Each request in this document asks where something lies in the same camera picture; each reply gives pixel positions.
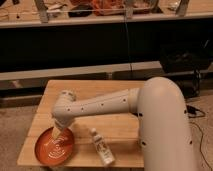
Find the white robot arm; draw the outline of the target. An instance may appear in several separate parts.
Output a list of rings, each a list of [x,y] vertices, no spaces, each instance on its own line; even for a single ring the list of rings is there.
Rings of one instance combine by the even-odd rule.
[[[51,111],[58,130],[77,117],[121,113],[138,116],[145,171],[198,171],[185,99],[168,78],[153,77],[140,88],[86,100],[64,90]]]

